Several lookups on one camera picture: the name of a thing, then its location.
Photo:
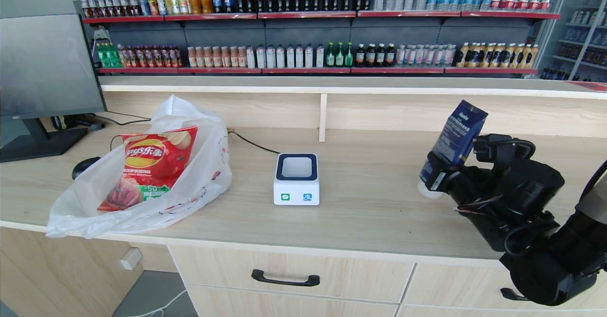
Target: plastic bag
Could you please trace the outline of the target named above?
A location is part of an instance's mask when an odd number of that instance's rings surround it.
[[[119,181],[124,145],[90,166],[50,209],[46,236],[78,231],[87,239],[102,233],[141,233],[171,226],[226,191],[232,183],[226,125],[214,112],[171,95],[162,103],[146,133],[198,126],[190,163],[173,189],[126,210],[100,212],[99,204]]]

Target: robotic arm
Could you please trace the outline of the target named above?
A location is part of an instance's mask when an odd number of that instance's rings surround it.
[[[589,289],[607,271],[607,170],[602,164],[584,188],[575,213],[559,228],[543,211],[564,185],[561,174],[531,160],[535,145],[507,135],[488,134],[473,142],[477,160],[491,170],[451,166],[433,152],[428,160],[433,191],[446,192],[496,252],[524,295],[503,288],[505,298],[557,306]]]

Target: green bottle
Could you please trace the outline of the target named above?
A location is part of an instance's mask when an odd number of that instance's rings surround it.
[[[345,55],[345,66],[352,67],[352,61],[353,61],[352,43],[348,42],[348,53]]]
[[[335,66],[343,67],[343,43],[338,42],[338,55],[335,56]]]
[[[335,66],[335,55],[333,54],[333,42],[329,42],[329,47],[327,48],[327,67]]]

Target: drawer handle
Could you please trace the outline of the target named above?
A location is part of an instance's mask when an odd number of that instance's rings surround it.
[[[264,271],[262,270],[253,270],[251,273],[251,278],[260,282],[269,282],[270,284],[280,284],[280,285],[291,285],[291,286],[316,286],[321,283],[321,277],[316,274],[311,274],[308,276],[308,280],[305,282],[295,282],[295,281],[277,281],[277,280],[269,280],[265,278]]]

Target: wooden panel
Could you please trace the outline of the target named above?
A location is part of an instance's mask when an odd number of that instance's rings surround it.
[[[186,285],[205,317],[392,317],[397,305]]]
[[[11,228],[0,236],[0,299],[22,317],[111,316],[143,272],[121,266],[128,242]]]
[[[489,113],[486,133],[607,137],[607,101],[483,95],[330,94],[327,129],[441,131],[465,99]]]
[[[231,250],[169,246],[184,282],[237,289],[303,293],[383,302],[400,302],[411,263],[302,256]],[[266,278],[305,282],[317,274],[321,283],[299,287],[258,282],[253,269],[263,270]]]
[[[513,311],[403,305],[396,317],[605,317],[607,311]]]
[[[105,92],[109,110],[151,117],[171,93]],[[318,129],[319,94],[180,93],[202,108],[214,110],[229,127],[303,127]],[[127,117],[111,116],[119,121]]]
[[[141,255],[141,266],[146,271],[177,272],[175,262],[166,245],[143,244],[131,242],[132,247],[139,248]]]
[[[607,275],[604,273],[599,274],[593,287],[557,307],[505,299],[499,292],[502,287],[514,289],[505,267],[481,268],[419,263],[403,302],[463,308],[607,309]]]

